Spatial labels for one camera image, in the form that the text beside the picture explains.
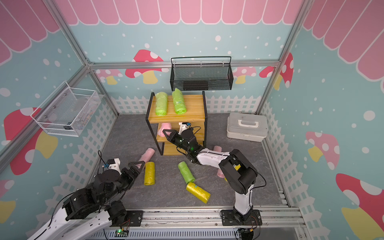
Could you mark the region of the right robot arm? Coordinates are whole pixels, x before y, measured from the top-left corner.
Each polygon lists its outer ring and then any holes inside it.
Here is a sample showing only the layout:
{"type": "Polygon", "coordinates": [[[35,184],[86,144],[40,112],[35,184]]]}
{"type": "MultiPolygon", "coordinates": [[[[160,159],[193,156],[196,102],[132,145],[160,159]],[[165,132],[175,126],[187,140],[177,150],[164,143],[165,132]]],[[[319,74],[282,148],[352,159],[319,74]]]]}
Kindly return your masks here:
{"type": "Polygon", "coordinates": [[[267,184],[255,186],[260,176],[251,162],[237,149],[231,152],[213,151],[200,145],[193,129],[179,133],[176,130],[163,130],[168,142],[182,149],[193,164],[211,166],[220,169],[228,184],[235,191],[235,203],[232,210],[222,210],[221,218],[224,226],[261,226],[263,224],[260,211],[252,204],[252,192],[267,184]]]}

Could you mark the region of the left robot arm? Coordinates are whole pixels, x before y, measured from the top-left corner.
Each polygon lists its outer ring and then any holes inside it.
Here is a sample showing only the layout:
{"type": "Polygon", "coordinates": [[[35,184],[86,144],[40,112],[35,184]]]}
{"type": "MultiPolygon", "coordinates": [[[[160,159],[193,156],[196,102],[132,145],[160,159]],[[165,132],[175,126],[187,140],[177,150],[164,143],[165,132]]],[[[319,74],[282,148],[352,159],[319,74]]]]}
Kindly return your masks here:
{"type": "Polygon", "coordinates": [[[131,162],[127,168],[111,164],[110,169],[97,174],[94,181],[62,199],[51,219],[37,230],[31,240],[85,240],[109,227],[139,227],[143,211],[128,211],[118,194],[129,190],[145,166],[131,162]]]}

